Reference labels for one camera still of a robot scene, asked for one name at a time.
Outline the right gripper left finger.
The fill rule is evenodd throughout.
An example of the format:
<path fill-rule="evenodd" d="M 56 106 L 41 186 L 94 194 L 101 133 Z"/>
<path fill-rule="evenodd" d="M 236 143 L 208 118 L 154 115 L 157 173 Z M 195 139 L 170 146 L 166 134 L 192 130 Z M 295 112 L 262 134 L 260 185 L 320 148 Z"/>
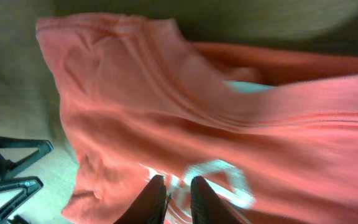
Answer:
<path fill-rule="evenodd" d="M 163 176 L 155 175 L 114 224 L 163 224 L 167 205 Z"/>

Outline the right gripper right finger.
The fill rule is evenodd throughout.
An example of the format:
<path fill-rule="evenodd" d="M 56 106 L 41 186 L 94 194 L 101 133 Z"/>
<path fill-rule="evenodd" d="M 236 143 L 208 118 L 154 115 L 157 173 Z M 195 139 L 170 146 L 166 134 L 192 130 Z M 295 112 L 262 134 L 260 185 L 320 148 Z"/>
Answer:
<path fill-rule="evenodd" d="M 202 176 L 191 181 L 190 208 L 193 224 L 241 224 Z"/>

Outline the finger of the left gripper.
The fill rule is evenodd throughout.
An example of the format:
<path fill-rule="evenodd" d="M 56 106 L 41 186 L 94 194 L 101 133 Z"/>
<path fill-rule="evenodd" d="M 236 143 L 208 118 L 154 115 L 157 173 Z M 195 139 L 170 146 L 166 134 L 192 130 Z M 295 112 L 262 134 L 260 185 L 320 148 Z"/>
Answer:
<path fill-rule="evenodd" d="M 48 140 L 0 136 L 0 179 L 11 179 L 52 152 Z"/>
<path fill-rule="evenodd" d="M 43 186 L 36 176 L 0 180 L 0 224 L 29 224 L 14 213 Z"/>

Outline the orange soccer t-shirt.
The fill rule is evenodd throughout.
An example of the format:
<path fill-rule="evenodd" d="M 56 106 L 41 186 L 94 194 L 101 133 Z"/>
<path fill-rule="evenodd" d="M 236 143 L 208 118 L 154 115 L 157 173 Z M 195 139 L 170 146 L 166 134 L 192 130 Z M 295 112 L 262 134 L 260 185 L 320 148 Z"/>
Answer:
<path fill-rule="evenodd" d="M 203 176 L 241 222 L 358 223 L 358 57 L 186 41 L 174 20 L 41 19 L 79 163 L 62 210 L 114 223 L 155 175 L 167 223 Z"/>

